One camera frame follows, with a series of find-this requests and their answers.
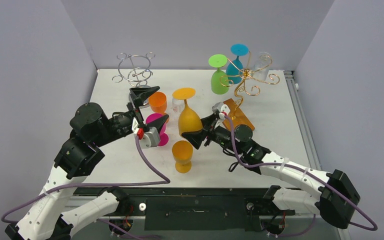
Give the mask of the gold wire glass rack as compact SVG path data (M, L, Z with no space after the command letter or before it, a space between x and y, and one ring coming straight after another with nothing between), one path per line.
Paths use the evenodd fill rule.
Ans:
M251 123L249 118L244 114L244 112L240 109L240 106L244 102L243 94L247 94L248 96L257 96L260 94L261 89L257 85L253 85L249 90L246 87L247 81L254 80L259 83L267 84L267 85L277 85L280 83L280 77L275 73L268 73L265 81L259 81L252 77L252 67L249 67L249 62L246 64L243 69L240 70L240 76L242 80L238 84L231 84L230 80L228 80L228 87L235 87L233 94L236 99L230 98L225 100L224 103L230 108L230 113L228 116L231 118L232 123L230 123L227 119L223 121L223 125L225 128L237 127L238 125L246 125L251 128L251 130L255 130L254 125Z

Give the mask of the green wine glass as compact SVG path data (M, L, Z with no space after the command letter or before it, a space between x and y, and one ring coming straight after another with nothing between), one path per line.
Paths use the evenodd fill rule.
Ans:
M216 68L216 71L211 76L211 90L214 94L224 95L228 92L228 77L226 73L221 69L226 65L228 59L223 54L214 54L208 59L208 64Z

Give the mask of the blue wine glass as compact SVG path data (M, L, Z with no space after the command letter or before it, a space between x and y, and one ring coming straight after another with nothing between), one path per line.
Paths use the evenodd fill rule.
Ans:
M236 58L232 60L231 63L229 63L225 73L228 76L229 82L233 85L236 85L239 84L242 80L242 77L240 76L240 70L243 69L243 64L239 58L247 55L249 49L242 43L236 43L230 47L230 51L236 56Z

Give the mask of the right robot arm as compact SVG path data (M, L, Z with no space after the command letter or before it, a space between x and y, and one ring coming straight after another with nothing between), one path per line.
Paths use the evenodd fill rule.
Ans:
M217 114L201 119L203 129L183 132L194 148L214 142L233 152L239 165L259 175L277 178L295 187L275 186L262 199L263 209L274 214L278 210L303 210L320 215L328 224L347 229L355 212L360 212L359 193L348 175L341 170L326 172L281 157L252 139L250 127L240 124L234 129L218 126Z

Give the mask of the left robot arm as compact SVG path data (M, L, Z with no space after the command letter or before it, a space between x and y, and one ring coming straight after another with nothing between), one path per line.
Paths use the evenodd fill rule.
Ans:
M104 183L104 191L94 200L73 210L66 204L79 187L86 187L86 178L104 158L101 147L132 135L139 153L157 147L168 116L145 123L140 107L159 90L154 87L133 87L126 112L107 117L95 102L81 105L70 120L72 132L61 146L50 175L40 194L28 201L26 215L8 221L5 233L12 240L70 240L79 230L97 219L129 210L129 197L121 183Z

